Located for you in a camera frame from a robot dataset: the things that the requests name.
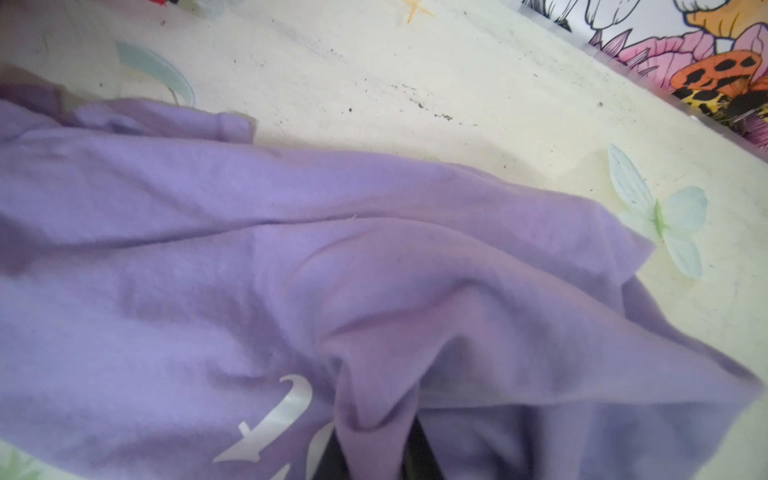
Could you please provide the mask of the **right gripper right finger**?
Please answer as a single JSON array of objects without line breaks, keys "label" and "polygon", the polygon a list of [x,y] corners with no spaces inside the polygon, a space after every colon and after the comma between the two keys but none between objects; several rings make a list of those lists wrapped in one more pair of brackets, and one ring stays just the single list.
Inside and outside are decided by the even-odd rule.
[{"label": "right gripper right finger", "polygon": [[404,480],[443,480],[443,473],[434,456],[418,417],[413,421],[403,455]]}]

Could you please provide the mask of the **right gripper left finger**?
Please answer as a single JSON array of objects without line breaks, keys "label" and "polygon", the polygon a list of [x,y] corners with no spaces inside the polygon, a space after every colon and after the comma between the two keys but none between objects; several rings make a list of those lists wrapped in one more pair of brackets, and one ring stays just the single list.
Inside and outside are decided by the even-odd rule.
[{"label": "right gripper left finger", "polygon": [[349,480],[350,473],[346,458],[336,432],[332,431],[329,441],[321,455],[312,480]]}]

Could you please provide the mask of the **purple cloth with print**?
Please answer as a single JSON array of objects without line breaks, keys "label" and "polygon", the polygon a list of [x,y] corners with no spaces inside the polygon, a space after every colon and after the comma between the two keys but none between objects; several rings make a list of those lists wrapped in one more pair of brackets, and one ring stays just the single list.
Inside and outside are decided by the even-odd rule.
[{"label": "purple cloth with print", "polygon": [[1,90],[1,475],[690,479],[761,393],[592,201]]}]

